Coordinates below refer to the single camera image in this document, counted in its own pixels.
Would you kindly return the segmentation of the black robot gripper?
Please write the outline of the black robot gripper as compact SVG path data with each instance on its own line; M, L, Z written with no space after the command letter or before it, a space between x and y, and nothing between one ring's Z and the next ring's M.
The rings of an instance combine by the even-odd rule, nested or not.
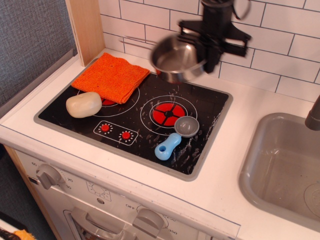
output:
M202 0L202 20L182 20L178 23L182 42L195 46L197 61L205 62L204 71L212 73L223 53L244 57L251 36L232 23L238 20L233 0Z

